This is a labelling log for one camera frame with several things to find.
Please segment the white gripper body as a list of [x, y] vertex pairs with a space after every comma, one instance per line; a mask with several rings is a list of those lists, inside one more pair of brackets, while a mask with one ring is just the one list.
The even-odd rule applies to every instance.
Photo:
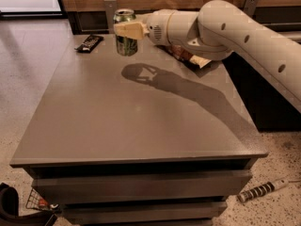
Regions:
[[173, 13], [173, 9], [160, 9], [148, 16], [148, 37], [154, 44], [163, 46], [170, 45], [168, 39], [168, 23]]

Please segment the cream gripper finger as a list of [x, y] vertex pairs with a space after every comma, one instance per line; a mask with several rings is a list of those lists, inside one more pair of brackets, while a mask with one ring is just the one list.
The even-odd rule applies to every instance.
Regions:
[[133, 40], [143, 40], [150, 33], [147, 25], [137, 20], [114, 24], [114, 32], [117, 36]]

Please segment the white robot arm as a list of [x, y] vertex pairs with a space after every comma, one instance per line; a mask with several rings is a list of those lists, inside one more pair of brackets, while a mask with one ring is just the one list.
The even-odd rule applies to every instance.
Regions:
[[200, 11], [161, 9], [114, 25], [128, 39], [179, 45], [189, 53], [222, 60], [236, 53], [301, 112], [301, 44], [261, 25], [223, 0]]

